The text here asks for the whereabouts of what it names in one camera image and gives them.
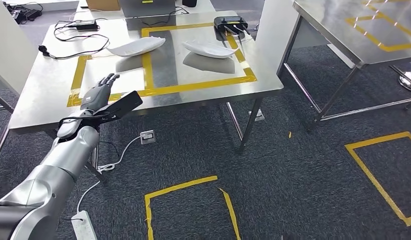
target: stainless steel table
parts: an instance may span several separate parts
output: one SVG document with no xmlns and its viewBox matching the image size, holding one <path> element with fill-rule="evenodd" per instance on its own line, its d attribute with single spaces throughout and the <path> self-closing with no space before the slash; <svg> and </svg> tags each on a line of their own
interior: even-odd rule
<svg viewBox="0 0 411 240">
<path fill-rule="evenodd" d="M 409 103 L 405 109 L 410 108 L 411 98 L 326 115 L 359 70 L 369 66 L 387 65 L 405 77 L 404 72 L 394 64 L 411 62 L 411 0 L 296 0 L 293 7 L 298 11 L 299 17 L 277 75 L 280 77 L 282 70 L 287 69 L 317 111 L 318 114 L 308 127 L 309 130 L 324 120 L 399 104 Z M 310 23 L 355 64 L 350 74 L 322 109 L 287 63 L 303 21 Z"/>
<path fill-rule="evenodd" d="M 120 73 L 110 100 L 137 90 L 143 104 L 133 110 L 136 115 L 227 103 L 243 150 L 263 97 L 276 94 L 284 86 L 258 55 L 249 35 L 242 39 L 242 44 L 233 36 L 223 43 L 217 40 L 214 18 L 236 15 L 234 11 L 176 15 L 172 25 L 142 29 L 139 19 L 98 20 L 98 34 L 110 39 L 110 48 L 147 36 L 166 38 L 166 42 L 150 53 L 130 58 L 112 55 L 107 50 L 66 60 L 45 58 L 39 53 L 10 119 L 10 132 L 25 134 L 56 128 L 60 119 L 79 109 L 81 97 L 98 80 L 109 73 Z M 54 38 L 53 31 L 51 26 L 43 45 L 58 57 L 99 49 L 105 41 L 91 37 L 60 42 Z M 60 34 L 70 37 L 86 33 L 69 30 Z M 226 59 L 203 57 L 182 46 L 182 42 L 193 40 L 239 50 Z M 242 131 L 229 102 L 247 99 L 255 102 L 247 127 Z"/>
</svg>

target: table top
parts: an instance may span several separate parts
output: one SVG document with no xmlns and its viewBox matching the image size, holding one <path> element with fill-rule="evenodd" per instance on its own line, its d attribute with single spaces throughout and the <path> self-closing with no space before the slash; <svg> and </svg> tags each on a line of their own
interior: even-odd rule
<svg viewBox="0 0 411 240">
<path fill-rule="evenodd" d="M 77 11 L 74 14 L 74 20 L 91 20 L 91 19 L 124 19 L 125 15 L 120 9 L 119 11 L 90 11 L 89 9 L 81 8 L 81 6 L 87 6 L 86 0 L 79 0 L 77 5 Z M 215 8 L 210 0 L 197 1 L 196 7 L 187 7 L 182 5 L 182 0 L 176 0 L 176 7 L 182 7 L 191 14 L 215 12 Z M 176 14 L 182 14 L 184 11 L 178 11 Z"/>
<path fill-rule="evenodd" d="M 359 67 L 411 62 L 411 0 L 295 0 L 293 6 Z"/>
<path fill-rule="evenodd" d="M 92 56 L 54 60 L 39 53 L 11 116 L 10 131 L 24 134 L 56 128 L 60 119 L 79 109 L 86 91 L 109 73 L 121 75 L 111 89 L 111 101 L 132 90 L 142 97 L 143 104 L 132 111 L 136 115 L 276 94 L 284 86 L 249 35 L 242 39 L 242 45 L 237 38 L 227 37 L 227 47 L 239 50 L 226 59 L 196 55 L 182 46 L 185 41 L 223 46 L 216 39 L 213 20 L 236 15 L 234 11 L 182 14 L 174 17 L 173 26 L 142 30 L 137 27 L 139 19 L 98 20 L 100 30 L 96 33 L 110 39 L 110 48 L 142 36 L 162 37 L 166 42 L 135 57 L 119 57 L 103 50 Z M 58 57 L 99 49 L 105 43 L 100 37 L 61 42 L 53 31 L 52 25 L 43 45 Z M 87 33 L 68 30 L 60 34 Z"/>
</svg>

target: cardboard box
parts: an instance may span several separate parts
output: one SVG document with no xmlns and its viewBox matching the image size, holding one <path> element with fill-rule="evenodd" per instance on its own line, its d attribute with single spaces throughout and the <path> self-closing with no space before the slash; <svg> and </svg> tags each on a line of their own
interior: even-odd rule
<svg viewBox="0 0 411 240">
<path fill-rule="evenodd" d="M 120 5 L 118 0 L 86 0 L 90 10 L 101 11 L 119 11 Z"/>
</svg>

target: white partition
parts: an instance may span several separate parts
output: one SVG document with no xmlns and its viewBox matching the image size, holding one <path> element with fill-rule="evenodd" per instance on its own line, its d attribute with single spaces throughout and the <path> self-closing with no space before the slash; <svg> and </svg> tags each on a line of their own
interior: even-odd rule
<svg viewBox="0 0 411 240">
<path fill-rule="evenodd" d="M 37 52 L 0 1 L 0 88 L 20 95 Z"/>
</svg>

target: white oval plate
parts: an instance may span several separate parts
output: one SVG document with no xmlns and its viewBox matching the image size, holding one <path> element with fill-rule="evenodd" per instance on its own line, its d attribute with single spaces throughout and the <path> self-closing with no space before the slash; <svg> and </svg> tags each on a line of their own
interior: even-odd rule
<svg viewBox="0 0 411 240">
<path fill-rule="evenodd" d="M 223 46 L 218 46 L 207 42 L 199 43 L 196 41 L 182 42 L 182 45 L 193 53 L 215 59 L 228 58 L 238 50 L 238 48 L 229 49 Z"/>
<path fill-rule="evenodd" d="M 110 53 L 120 57 L 132 57 L 148 53 L 154 49 L 161 47 L 166 42 L 165 38 L 161 37 L 143 37 L 123 46 L 116 48 L 107 48 Z"/>
</svg>

